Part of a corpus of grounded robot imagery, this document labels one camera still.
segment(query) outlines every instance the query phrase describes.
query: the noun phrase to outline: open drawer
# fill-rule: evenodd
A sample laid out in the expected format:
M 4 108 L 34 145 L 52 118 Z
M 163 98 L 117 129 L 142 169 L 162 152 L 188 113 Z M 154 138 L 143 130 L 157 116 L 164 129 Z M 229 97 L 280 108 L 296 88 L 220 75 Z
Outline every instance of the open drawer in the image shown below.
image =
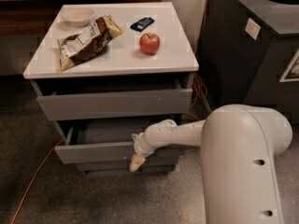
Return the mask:
M 135 153 L 131 134 L 142 133 L 158 121 L 156 117 L 78 120 L 69 129 L 65 146 L 56 147 L 55 151 L 64 164 L 74 163 L 80 171 L 127 172 Z M 143 169 L 175 165 L 184 153 L 185 149 L 179 146 L 157 149 Z
M 180 74 L 36 80 L 49 120 L 102 119 L 187 112 L 192 89 Z

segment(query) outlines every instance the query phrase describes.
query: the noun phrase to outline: white robotic arm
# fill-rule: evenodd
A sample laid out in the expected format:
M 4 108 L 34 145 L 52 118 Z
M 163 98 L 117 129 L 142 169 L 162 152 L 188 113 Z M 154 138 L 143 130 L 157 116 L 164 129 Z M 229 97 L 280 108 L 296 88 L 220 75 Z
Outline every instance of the white robotic arm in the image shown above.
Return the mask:
M 208 224 L 283 224 L 274 157 L 287 149 L 292 127 L 276 110 L 226 105 L 206 120 L 177 126 L 167 119 L 133 134 L 135 171 L 156 148 L 201 147 Z

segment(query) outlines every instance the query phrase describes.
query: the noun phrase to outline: dark floor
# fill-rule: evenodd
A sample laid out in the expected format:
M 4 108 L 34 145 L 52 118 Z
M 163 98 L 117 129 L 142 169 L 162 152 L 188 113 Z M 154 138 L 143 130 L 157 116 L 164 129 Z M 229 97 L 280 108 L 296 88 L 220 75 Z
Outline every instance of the dark floor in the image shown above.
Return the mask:
M 200 118 L 206 114 L 197 107 Z M 61 140 L 21 77 L 0 77 L 0 223 L 10 223 L 37 167 Z M 299 219 L 299 127 L 277 158 L 286 224 Z M 52 154 L 15 223 L 204 224 L 199 149 L 188 149 L 169 174 L 87 177 Z

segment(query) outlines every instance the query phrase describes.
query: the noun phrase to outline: red apple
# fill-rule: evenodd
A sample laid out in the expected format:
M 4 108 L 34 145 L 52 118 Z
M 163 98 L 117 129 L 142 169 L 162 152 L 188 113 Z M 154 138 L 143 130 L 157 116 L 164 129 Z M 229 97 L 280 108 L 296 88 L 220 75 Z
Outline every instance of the red apple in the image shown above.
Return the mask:
M 154 33 L 145 33 L 140 37 L 139 46 L 143 53 L 154 55 L 160 47 L 160 38 Z

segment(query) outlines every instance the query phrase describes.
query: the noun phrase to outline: bowl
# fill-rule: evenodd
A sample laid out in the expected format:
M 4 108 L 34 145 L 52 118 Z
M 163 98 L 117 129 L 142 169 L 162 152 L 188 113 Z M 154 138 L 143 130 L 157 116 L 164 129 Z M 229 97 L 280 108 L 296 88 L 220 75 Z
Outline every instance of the bowl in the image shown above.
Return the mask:
M 71 26 L 83 27 L 91 22 L 94 12 L 88 8 L 66 8 L 62 18 Z

